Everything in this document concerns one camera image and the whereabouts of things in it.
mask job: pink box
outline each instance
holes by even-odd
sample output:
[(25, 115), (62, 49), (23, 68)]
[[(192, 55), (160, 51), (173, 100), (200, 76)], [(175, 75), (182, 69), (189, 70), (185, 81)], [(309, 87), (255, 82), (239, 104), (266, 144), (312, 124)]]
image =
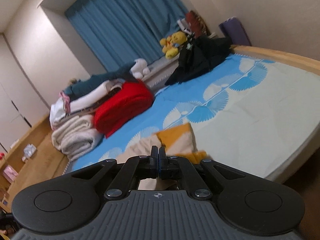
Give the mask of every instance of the pink box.
[(18, 173), (10, 165), (5, 167), (5, 169), (4, 169), (2, 174), (7, 179), (7, 181), (9, 181), (10, 183), (14, 182), (14, 180), (18, 176)]

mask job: grey textured surface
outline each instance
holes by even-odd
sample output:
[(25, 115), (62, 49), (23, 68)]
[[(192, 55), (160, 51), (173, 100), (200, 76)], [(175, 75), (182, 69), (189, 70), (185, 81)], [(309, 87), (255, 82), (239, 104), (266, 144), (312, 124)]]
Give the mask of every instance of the grey textured surface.
[(25, 229), (14, 240), (301, 240), (293, 232), (263, 237), (227, 225), (206, 201), (180, 191), (132, 191), (108, 202), (86, 226), (70, 233), (41, 236)]

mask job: wooden floor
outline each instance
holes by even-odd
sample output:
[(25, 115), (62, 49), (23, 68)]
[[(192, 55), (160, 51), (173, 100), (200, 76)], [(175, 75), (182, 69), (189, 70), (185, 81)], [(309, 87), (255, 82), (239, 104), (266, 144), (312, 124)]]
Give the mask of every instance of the wooden floor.
[(320, 149), (285, 183), (303, 198), (306, 212), (299, 226), (307, 240), (320, 240)]

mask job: red cushion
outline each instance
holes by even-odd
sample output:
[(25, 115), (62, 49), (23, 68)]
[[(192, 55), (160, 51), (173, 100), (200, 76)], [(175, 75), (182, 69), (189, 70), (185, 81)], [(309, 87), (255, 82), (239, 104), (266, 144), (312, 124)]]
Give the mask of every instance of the red cushion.
[(138, 83), (125, 82), (120, 92), (97, 109), (94, 125), (108, 138), (130, 119), (151, 107), (153, 100), (153, 94), (141, 80)]
[(195, 38), (206, 34), (205, 24), (199, 21), (198, 15), (194, 11), (186, 13), (186, 21), (190, 24), (191, 31), (195, 33)]

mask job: stuffed bear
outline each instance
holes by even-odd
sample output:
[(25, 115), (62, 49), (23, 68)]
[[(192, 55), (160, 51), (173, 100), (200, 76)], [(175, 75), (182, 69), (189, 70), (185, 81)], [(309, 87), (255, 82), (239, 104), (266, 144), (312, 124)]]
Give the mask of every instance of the stuffed bear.
[(187, 40), (187, 36), (181, 31), (173, 33), (166, 39), (161, 39), (160, 45), (163, 47), (162, 52), (165, 54), (166, 59), (172, 59), (177, 56), (179, 53), (178, 47), (180, 47)]

